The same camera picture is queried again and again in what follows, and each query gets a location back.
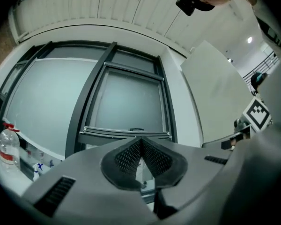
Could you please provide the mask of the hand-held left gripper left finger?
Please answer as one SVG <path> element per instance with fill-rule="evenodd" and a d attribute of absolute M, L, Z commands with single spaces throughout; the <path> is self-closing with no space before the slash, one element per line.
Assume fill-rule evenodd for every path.
<path fill-rule="evenodd" d="M 140 192 L 116 188 L 101 172 L 105 154 L 132 139 L 77 152 L 41 175 L 23 194 L 32 206 L 63 177 L 74 180 L 46 223 L 59 225 L 148 225 L 155 215 L 142 199 Z"/>

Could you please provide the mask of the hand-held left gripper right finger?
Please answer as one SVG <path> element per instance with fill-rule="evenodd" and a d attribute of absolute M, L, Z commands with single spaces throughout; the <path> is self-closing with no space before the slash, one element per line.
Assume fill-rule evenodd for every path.
<path fill-rule="evenodd" d="M 142 139 L 142 153 L 155 176 L 154 212 L 149 220 L 219 220 L 229 191 L 219 173 L 230 153 Z"/>

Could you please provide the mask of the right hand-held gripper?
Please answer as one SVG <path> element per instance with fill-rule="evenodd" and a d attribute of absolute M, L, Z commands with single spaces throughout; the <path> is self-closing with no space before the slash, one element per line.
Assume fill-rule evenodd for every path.
<path fill-rule="evenodd" d="M 266 105 L 253 97 L 242 112 L 241 117 L 234 121 L 235 134 L 202 144 L 202 148 L 230 150 L 247 134 L 250 138 L 272 125 L 272 117 Z"/>

